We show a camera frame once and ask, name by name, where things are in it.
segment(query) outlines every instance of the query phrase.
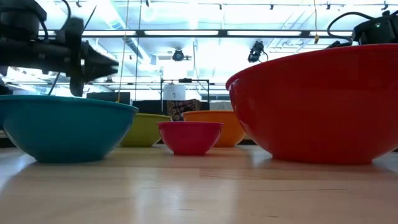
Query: red bowl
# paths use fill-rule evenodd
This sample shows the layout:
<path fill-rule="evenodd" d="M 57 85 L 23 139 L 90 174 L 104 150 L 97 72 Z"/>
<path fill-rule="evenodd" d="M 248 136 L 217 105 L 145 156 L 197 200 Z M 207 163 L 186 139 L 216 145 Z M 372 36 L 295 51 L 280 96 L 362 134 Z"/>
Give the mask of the red bowl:
<path fill-rule="evenodd" d="M 159 122 L 162 140 L 175 155 L 204 156 L 217 142 L 223 123 Z"/>
<path fill-rule="evenodd" d="M 292 55 L 226 84 L 245 131 L 275 159 L 369 164 L 398 147 L 398 44 Z"/>

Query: table surface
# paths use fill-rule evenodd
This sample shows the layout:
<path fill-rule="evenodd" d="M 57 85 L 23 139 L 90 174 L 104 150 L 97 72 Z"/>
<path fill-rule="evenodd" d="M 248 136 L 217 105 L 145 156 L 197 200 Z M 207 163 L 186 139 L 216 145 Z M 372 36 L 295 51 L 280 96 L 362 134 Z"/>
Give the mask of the table surface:
<path fill-rule="evenodd" d="M 368 166 L 270 158 L 257 146 L 183 157 L 159 145 L 56 166 L 0 149 L 0 223 L 398 223 L 398 154 Z"/>

